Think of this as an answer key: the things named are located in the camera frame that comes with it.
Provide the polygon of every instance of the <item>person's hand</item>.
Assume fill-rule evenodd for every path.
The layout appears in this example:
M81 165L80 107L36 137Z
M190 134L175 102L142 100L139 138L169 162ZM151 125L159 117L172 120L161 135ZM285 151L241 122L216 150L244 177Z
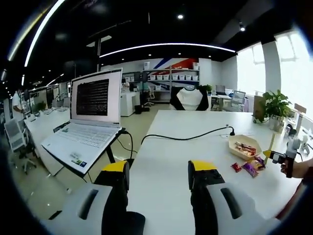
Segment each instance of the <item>person's hand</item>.
M281 172L285 175L287 173L287 164L288 160L286 160L283 164L281 164ZM292 170L292 177L293 178L303 178L305 173L308 171L309 166L307 162L297 163L296 161L293 162L293 170Z

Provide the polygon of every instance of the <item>black cable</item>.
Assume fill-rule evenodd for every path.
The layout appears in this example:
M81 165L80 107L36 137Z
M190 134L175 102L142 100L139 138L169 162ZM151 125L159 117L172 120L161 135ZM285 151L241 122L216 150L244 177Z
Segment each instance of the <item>black cable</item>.
M300 155L300 157L301 157L301 161L303 161L301 153L297 152L297 154L299 154L299 155Z
M88 174L88 176L89 176L90 182L93 184L93 181L91 180L91 177L90 177L90 175L89 175L89 172L88 172L87 174Z
M149 136L155 136L155 137L161 137L161 138L166 138L166 139L170 139L170 140L175 140L175 141L189 141L189 140L192 140L192 139L195 139L195 138L199 138L199 137L202 137L202 136L205 136L207 134L210 134L212 132L215 132L215 131L220 131L220 130L223 130L223 129L227 129L227 128L231 128L232 129L232 132L230 133L231 136L234 136L235 135L235 131L234 131L234 128L232 126L226 126L226 127L222 127L222 128L219 128L219 129L215 129L213 131L209 131L209 132L206 132L202 135L199 135L199 136L194 136L194 137L190 137L190 138L186 138L186 139L179 139L179 138L173 138L173 137L168 137L168 136L160 136L160 135L155 135L155 134L150 134L150 135L146 135L142 141L141 141L141 144L143 143L143 141L149 137Z
M120 143L120 145L121 145L125 150L131 151L130 149L125 148L124 145L122 144L122 142L121 142L119 139L117 139L117 141Z

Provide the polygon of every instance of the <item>ceiling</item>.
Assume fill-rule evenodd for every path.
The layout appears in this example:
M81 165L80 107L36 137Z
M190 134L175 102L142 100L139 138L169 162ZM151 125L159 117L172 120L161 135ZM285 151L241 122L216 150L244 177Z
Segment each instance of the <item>ceiling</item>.
M157 3L133 0L66 0L51 17L42 31L30 57L27 68L25 58L31 41L43 20L43 17L30 30L21 43L12 62L6 61L10 44L25 23L28 16L39 11L47 14L56 0L21 1L19 8L24 9L13 25L6 25L6 41L0 45L1 59L5 68L9 68L5 85L0 85L0 96L6 96L5 86L10 92L15 84L21 83L25 74L24 85L33 88L33 83L42 81L43 85L64 73L64 63L89 58L97 61L95 47L88 44L110 35L112 38L101 43L101 55L128 47L155 43L196 43L215 45L239 51L261 40L271 40L273 34L291 27L279 11L267 5L263 12L261 2L267 0L219 0L203 1L162 1ZM15 11L14 3L8 1L6 9ZM250 16L249 12L259 11ZM246 22L246 31L241 32L239 21ZM159 46L128 50L100 58L101 64L116 64L133 60L164 57L195 57L223 61L235 53L219 49L193 46ZM62 76L59 80L70 80Z

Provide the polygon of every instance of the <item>desk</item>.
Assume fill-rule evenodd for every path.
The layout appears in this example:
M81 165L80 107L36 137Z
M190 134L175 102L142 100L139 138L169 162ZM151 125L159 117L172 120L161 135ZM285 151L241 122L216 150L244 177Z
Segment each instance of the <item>desk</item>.
M198 112L161 110L148 134L188 138L229 124L236 134L256 139L268 149L272 131L267 125L254 124L251 113ZM188 161L214 163L226 182L233 183L255 200L256 210L264 217L276 216L292 197L300 179L287 179L280 165L268 161L267 168L252 178L248 172L238 173L231 164L244 162L228 151L231 129L218 131L191 141L173 141L148 137L141 146L130 170L128 211L146 217L145 235L195 233L194 216L188 188ZM282 137L274 150L285 151Z
M49 135L53 134L54 128L68 121L69 109L64 112L54 110L49 115L41 114L34 121L28 121L27 119L24 121L34 141L36 153L51 175L58 173L63 166L41 146L41 142Z
M135 110L135 105L140 105L139 92L122 92L120 100L121 116L129 117Z

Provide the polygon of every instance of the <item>spotlight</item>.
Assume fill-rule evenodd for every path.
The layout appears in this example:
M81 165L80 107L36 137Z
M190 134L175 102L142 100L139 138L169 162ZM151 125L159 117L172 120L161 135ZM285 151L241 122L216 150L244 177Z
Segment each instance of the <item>spotlight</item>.
M240 31L245 32L246 28L244 27L242 22L239 22Z

